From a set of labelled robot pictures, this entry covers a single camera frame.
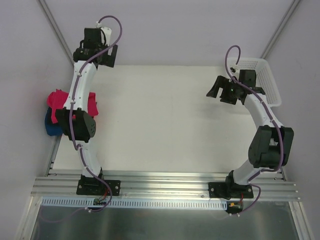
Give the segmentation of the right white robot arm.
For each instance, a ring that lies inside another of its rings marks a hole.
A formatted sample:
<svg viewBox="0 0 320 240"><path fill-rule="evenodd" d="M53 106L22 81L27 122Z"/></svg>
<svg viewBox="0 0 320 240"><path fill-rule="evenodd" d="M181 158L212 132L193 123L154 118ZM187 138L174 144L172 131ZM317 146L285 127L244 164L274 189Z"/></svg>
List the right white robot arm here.
<svg viewBox="0 0 320 240"><path fill-rule="evenodd" d="M207 97L219 97L223 103L235 105L241 101L249 111L256 133L248 148L248 159L226 176L223 183L210 183L213 194L221 198L236 198L244 194L252 198L250 183L261 173L278 171L288 162L294 131L280 123L267 103L266 92L256 85L255 70L241 69L238 77L219 75Z"/></svg>

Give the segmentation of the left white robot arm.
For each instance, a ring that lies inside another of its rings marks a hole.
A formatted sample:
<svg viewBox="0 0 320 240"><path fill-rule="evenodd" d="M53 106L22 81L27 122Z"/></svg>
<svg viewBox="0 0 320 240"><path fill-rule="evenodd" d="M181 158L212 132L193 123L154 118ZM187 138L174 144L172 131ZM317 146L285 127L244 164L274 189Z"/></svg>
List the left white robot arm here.
<svg viewBox="0 0 320 240"><path fill-rule="evenodd" d="M114 67L118 46L110 45L112 30L98 26L85 28L84 38L73 53L73 78L70 91L55 117L63 133L72 141L83 166L79 188L93 194L104 191L102 167L92 147L96 121L89 114L89 95L99 66Z"/></svg>

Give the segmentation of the pink t shirt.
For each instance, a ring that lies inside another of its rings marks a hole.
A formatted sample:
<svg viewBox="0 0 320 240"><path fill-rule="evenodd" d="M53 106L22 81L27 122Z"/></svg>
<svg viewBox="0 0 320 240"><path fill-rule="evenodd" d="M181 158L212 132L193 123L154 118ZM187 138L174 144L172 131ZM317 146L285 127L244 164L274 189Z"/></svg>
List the pink t shirt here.
<svg viewBox="0 0 320 240"><path fill-rule="evenodd" d="M62 91L60 89L56 89L55 91L51 92L50 95L47 97L47 105L49 108L51 108L51 122L53 124L57 124L58 120L55 116L55 112L57 109L62 109L67 97L68 93L65 91ZM95 117L99 114L98 108L97 108L97 102L96 102L96 93L90 92L88 96L88 105L87 105L88 114L91 117Z"/></svg>

